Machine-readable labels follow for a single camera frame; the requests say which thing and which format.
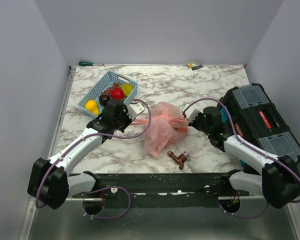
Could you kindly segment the small red fake fruit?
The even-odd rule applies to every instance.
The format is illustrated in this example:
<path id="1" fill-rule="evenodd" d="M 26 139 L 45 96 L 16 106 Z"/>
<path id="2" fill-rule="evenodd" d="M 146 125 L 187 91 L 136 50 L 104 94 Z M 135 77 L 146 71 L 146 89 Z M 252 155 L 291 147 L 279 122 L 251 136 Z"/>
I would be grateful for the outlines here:
<path id="1" fill-rule="evenodd" d="M 111 92 L 111 98 L 122 101 L 125 98 L 125 94 L 121 88 L 115 88 Z"/>

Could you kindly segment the pink plastic bag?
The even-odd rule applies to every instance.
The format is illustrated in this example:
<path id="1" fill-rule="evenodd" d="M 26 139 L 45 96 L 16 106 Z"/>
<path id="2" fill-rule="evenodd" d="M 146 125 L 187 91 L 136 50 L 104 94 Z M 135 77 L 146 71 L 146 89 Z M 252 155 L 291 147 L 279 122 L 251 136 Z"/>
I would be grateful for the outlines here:
<path id="1" fill-rule="evenodd" d="M 176 106 L 167 102 L 159 102 L 150 112 L 151 121 L 145 132 L 144 148 L 157 158 L 165 147 L 186 136 L 189 121 Z"/>

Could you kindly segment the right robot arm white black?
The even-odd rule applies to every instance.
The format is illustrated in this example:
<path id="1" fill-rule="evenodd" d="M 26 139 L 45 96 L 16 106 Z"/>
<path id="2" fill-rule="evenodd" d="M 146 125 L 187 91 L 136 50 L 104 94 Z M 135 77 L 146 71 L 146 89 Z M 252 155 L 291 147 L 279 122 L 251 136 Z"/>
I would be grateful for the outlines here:
<path id="1" fill-rule="evenodd" d="M 293 158 L 267 152 L 244 140 L 235 128 L 224 128 L 217 107 L 212 107 L 211 112 L 217 125 L 209 125 L 208 116 L 190 105 L 183 108 L 182 114 L 189 126 L 205 133 L 215 148 L 237 157 L 256 171 L 256 174 L 237 169 L 228 172 L 220 183 L 224 195 L 231 196 L 237 191 L 253 193 L 277 209 L 288 203 L 300 203 L 300 173 Z"/>

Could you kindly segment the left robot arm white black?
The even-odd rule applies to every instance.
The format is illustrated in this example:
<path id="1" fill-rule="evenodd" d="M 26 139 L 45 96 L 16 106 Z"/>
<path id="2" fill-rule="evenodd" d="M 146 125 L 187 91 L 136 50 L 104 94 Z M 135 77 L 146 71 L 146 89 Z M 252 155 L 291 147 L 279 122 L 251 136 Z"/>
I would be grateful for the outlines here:
<path id="1" fill-rule="evenodd" d="M 125 105 L 111 100 L 65 149 L 48 160 L 38 158 L 32 166 L 27 188 L 27 193 L 35 197 L 35 206 L 38 209 L 49 206 L 55 210 L 67 198 L 80 193 L 97 197 L 101 191 L 97 176 L 88 171 L 72 175 L 73 169 L 86 155 L 113 138 L 114 132 L 123 132 L 144 110 L 140 103 Z"/>

